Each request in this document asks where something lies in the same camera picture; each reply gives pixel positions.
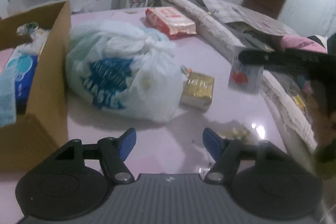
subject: pink table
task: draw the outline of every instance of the pink table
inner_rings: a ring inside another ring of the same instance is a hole
[[[143,25],[144,9],[111,10],[72,16],[72,24],[87,20],[111,19]],[[68,94],[69,138],[83,143],[118,137],[130,127],[137,131],[137,143],[125,161],[135,177],[139,173],[197,173],[212,161],[202,144],[202,132],[210,127],[224,132],[232,124],[256,124],[265,129],[265,139],[285,151],[284,144],[261,95],[251,96],[227,88],[231,65],[202,37],[177,40],[176,63],[215,78],[213,102],[206,113],[180,107],[166,124],[137,121],[102,112],[73,93]],[[99,163],[86,161],[89,167],[100,170]],[[22,213],[16,203],[14,189],[21,174],[0,175],[0,224],[14,224]]]

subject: blue lever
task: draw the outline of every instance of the blue lever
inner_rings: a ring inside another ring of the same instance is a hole
[[[214,159],[218,161],[219,157],[225,149],[224,140],[217,135],[211,128],[206,128],[203,131],[203,144]]]
[[[134,128],[129,128],[123,135],[117,138],[117,151],[122,161],[125,161],[131,153],[137,141],[137,132]]]

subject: blue packaging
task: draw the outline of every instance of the blue packaging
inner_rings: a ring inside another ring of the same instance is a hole
[[[7,68],[16,66],[15,99],[17,104],[26,105],[37,66],[37,55],[17,53],[12,56]]]

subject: gold package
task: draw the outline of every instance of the gold package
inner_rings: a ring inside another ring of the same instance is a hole
[[[215,79],[211,76],[191,72],[182,93],[181,103],[208,110],[212,103],[214,83]]]

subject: blue print on bag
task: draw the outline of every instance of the blue print on bag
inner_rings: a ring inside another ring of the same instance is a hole
[[[131,77],[133,59],[103,58],[89,63],[91,75],[81,77],[82,85],[92,96],[97,108],[124,109],[115,94],[127,89],[127,78]]]
[[[18,104],[27,104],[30,88],[37,67],[37,55],[19,54],[8,62],[7,68],[16,66],[15,99]]]

